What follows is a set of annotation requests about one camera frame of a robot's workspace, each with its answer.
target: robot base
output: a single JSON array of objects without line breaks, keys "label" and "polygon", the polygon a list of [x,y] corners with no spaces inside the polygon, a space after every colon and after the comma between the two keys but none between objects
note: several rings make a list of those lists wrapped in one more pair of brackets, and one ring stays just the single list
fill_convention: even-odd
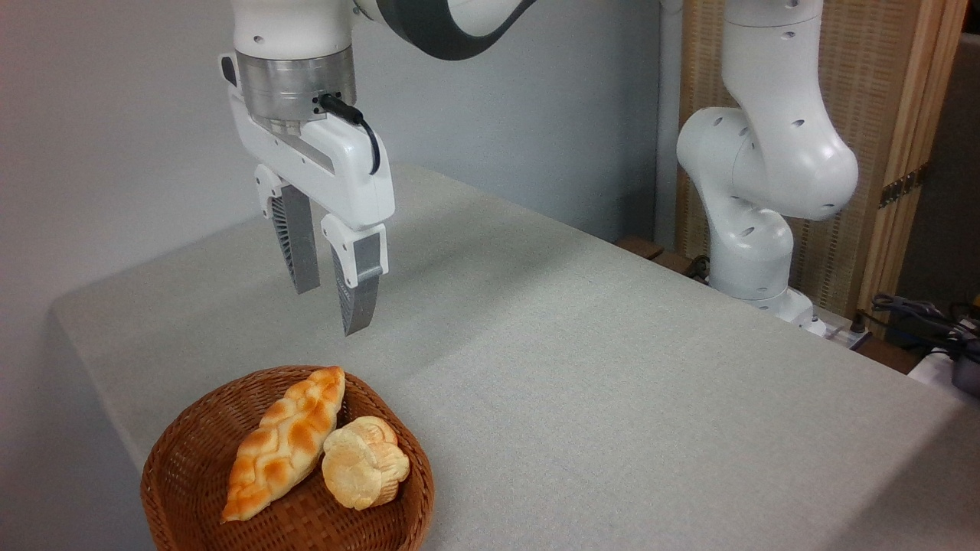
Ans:
[{"label": "robot base", "polygon": [[787,287],[785,291],[772,298],[743,302],[817,336],[824,336],[827,332],[827,325],[818,319],[813,311],[813,303],[796,289]]}]

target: table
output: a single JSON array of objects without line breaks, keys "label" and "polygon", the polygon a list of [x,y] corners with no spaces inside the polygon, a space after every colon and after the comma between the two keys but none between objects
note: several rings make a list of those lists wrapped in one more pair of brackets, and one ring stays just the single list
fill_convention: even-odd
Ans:
[{"label": "table", "polygon": [[262,219],[57,301],[137,466],[207,391],[339,364],[431,460],[426,549],[976,548],[977,412],[571,227],[394,175],[391,274],[350,337]]}]

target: gray wall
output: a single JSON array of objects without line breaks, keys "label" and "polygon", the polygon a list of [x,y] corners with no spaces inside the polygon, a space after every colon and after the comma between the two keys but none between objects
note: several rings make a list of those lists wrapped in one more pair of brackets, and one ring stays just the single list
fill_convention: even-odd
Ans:
[{"label": "gray wall", "polygon": [[[216,69],[230,8],[47,0],[3,12],[0,548],[146,547],[137,472],[47,311],[257,214]],[[487,54],[445,63],[363,25],[359,107],[394,161],[606,239],[649,234],[656,28],[654,2],[541,0]]]}]

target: round bread roll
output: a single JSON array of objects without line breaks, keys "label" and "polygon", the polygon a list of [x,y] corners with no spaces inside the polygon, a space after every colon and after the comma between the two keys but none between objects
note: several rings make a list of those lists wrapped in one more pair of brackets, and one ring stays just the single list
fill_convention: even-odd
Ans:
[{"label": "round bread roll", "polygon": [[395,499],[409,458],[383,419],[360,417],[323,442],[323,481],[344,507],[363,511]]}]

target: woven panel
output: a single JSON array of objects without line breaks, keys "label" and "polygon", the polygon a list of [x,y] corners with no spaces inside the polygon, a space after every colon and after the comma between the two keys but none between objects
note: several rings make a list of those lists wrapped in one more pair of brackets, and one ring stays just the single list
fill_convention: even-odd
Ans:
[{"label": "woven panel", "polygon": [[[855,151],[854,198],[825,222],[790,220],[796,251],[790,284],[817,305],[847,315],[857,302],[864,258],[885,181],[919,4],[827,0],[820,43],[820,85],[830,118]],[[735,106],[721,81],[723,0],[685,4],[681,118],[712,105]],[[683,171],[678,188],[677,246],[708,254],[708,222]]]},{"label": "woven panel", "polygon": [[411,471],[391,503],[355,511],[327,491],[319,468],[255,518],[219,524],[238,444],[266,409],[315,366],[256,372],[204,396],[164,431],[143,469],[142,500],[159,549],[417,550],[432,520],[432,469],[418,441],[360,379],[347,374],[337,416],[343,426],[361,416],[391,425]]}]

